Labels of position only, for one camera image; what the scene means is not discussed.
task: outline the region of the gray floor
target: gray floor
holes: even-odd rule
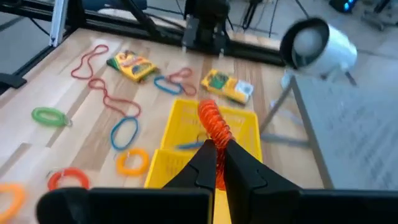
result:
[[[178,0],[182,10],[185,1]],[[268,36],[275,0],[265,0],[261,4],[252,20],[251,27],[263,32],[248,30],[248,33]],[[352,74],[359,85],[376,86],[378,88],[393,89],[398,82],[398,29],[387,28],[380,32],[374,27],[361,21],[364,6],[359,2],[352,15],[343,15],[334,11],[327,0],[301,0],[304,8],[311,16],[319,16],[327,20],[336,28],[342,30],[357,46],[359,55]],[[175,0],[148,0],[149,6],[179,11]],[[229,14],[233,24],[240,24],[247,3],[232,1]],[[181,15],[148,9],[148,12],[175,18]],[[0,13],[0,24],[11,20],[15,16]],[[304,19],[304,13],[294,0],[279,0],[272,26],[271,38],[281,39],[291,24]],[[48,22],[39,21],[45,29],[49,29]],[[33,55],[48,44],[48,38],[36,28],[28,19],[23,19],[12,27],[0,32],[0,72],[12,73]]]

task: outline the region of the white lamp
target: white lamp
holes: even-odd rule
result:
[[[280,53],[294,75],[327,76],[333,80],[344,75],[355,64],[356,47],[346,35],[323,19],[310,18],[295,23],[280,43]],[[285,73],[282,87],[289,83]]]

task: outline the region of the yellow crayon box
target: yellow crayon box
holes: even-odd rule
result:
[[[242,104],[249,101],[254,91],[252,84],[232,78],[215,69],[210,70],[201,84],[210,92],[226,96]]]
[[[156,65],[148,59],[136,55],[130,50],[116,54],[113,58],[108,59],[106,64],[135,82],[144,80],[146,76],[157,70]]]

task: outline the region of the blue rubber band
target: blue rubber band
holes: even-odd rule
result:
[[[157,82],[158,82],[158,81],[161,81],[161,80],[165,80],[165,77],[164,77],[164,76],[159,76],[159,77],[155,77],[155,78],[154,78],[154,84],[155,84],[155,86],[157,86],[159,89],[161,89],[161,90],[163,90],[163,91],[165,91],[165,92],[167,92],[167,93],[170,93],[170,94],[172,94],[172,95],[179,95],[179,94],[182,93],[183,88],[182,88],[182,85],[181,85],[181,84],[170,82],[171,85],[175,85],[175,86],[177,86],[177,87],[179,88],[179,90],[175,91],[175,90],[171,90],[171,89],[169,89],[169,88],[166,88],[166,87],[164,87],[164,86],[162,86],[162,85],[159,85]]]
[[[198,141],[198,142],[193,142],[193,143],[188,143],[188,144],[181,144],[178,145],[178,149],[194,149],[201,147],[205,142],[204,141]]]
[[[129,141],[125,146],[117,146],[116,143],[115,143],[115,141],[114,141],[114,136],[115,136],[115,134],[116,134],[116,131],[117,131],[117,130],[120,128],[120,126],[121,126],[124,122],[126,122],[126,121],[133,121],[133,122],[136,124],[136,130],[135,130],[135,132],[132,134],[130,141]],[[111,144],[112,144],[112,147],[114,147],[115,150],[117,150],[117,151],[123,151],[123,150],[127,149],[127,148],[131,145],[131,143],[132,143],[132,141],[134,140],[134,138],[136,137],[137,133],[138,133],[138,120],[137,120],[135,117],[133,117],[133,116],[126,116],[126,117],[122,118],[122,119],[119,121],[119,123],[117,123],[117,124],[113,127],[113,129],[112,129],[112,131],[111,131]]]

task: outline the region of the red rubber band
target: red rubber band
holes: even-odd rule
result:
[[[47,183],[47,187],[49,188],[49,190],[55,190],[58,188],[58,181],[62,178],[62,177],[66,177],[66,176],[72,176],[75,177],[76,179],[79,180],[80,184],[82,187],[84,187],[85,189],[89,189],[90,188],[90,181],[88,180],[88,177],[86,176],[86,174],[81,171],[80,169],[74,168],[74,167],[69,167],[66,168],[64,170],[58,171],[56,173],[54,173],[50,179],[49,182]]]
[[[184,91],[184,93],[187,96],[195,96],[198,90],[194,86],[194,84],[192,84],[192,83],[180,83],[180,82],[175,81],[176,78],[181,78],[181,79],[189,78],[190,76],[192,76],[192,74],[193,74],[193,71],[192,71],[191,68],[184,67],[181,70],[179,70],[179,71],[177,71],[177,72],[175,72],[173,74],[168,75],[166,80],[168,82],[170,82],[170,83],[174,83],[174,84],[178,84],[179,83],[179,84],[181,84],[182,91]]]
[[[105,107],[110,108],[110,109],[112,109],[112,110],[114,110],[114,111],[117,111],[118,113],[120,113],[120,114],[123,115],[124,117],[127,116],[127,114],[126,114],[125,112],[123,112],[123,110],[121,110],[121,109],[119,109],[119,108],[117,108],[117,107],[115,107],[115,106],[110,105],[110,104],[107,102],[107,100],[108,100],[108,101],[113,101],[113,102],[116,102],[116,103],[129,103],[129,104],[135,106],[135,107],[137,108],[137,113],[136,113],[133,117],[136,118],[136,117],[138,117],[138,116],[141,114],[141,106],[140,106],[138,103],[136,103],[136,102],[134,102],[134,101],[131,101],[131,100],[127,100],[127,99],[115,98],[115,97],[110,96],[110,95],[108,94],[108,90],[106,89],[106,82],[105,82],[102,78],[93,78],[93,76],[94,76],[94,70],[93,70],[93,67],[91,66],[90,60],[91,60],[93,57],[98,56],[98,55],[101,55],[101,54],[105,54],[105,53],[108,52],[108,51],[109,51],[109,47],[108,47],[107,45],[104,45],[104,44],[99,44],[99,45],[97,45],[92,51],[90,51],[90,52],[88,52],[88,53],[86,53],[86,54],[84,54],[84,55],[82,56],[82,58],[80,59],[80,64],[79,64],[79,66],[77,66],[77,68],[73,69],[73,70],[70,72],[70,75],[71,75],[73,78],[77,78],[77,79],[79,79],[79,80],[89,80],[88,83],[87,83],[87,85],[88,85],[89,88],[91,88],[91,89],[93,89],[93,90],[102,90],[103,93],[104,93],[103,103],[104,103]],[[87,58],[87,66],[88,66],[88,68],[90,69],[90,75],[88,75],[87,77],[83,77],[83,76],[76,75],[75,72],[79,71],[79,70],[82,68],[82,66],[83,66],[83,61],[84,61],[84,59],[85,59],[86,57],[88,57],[88,58]]]

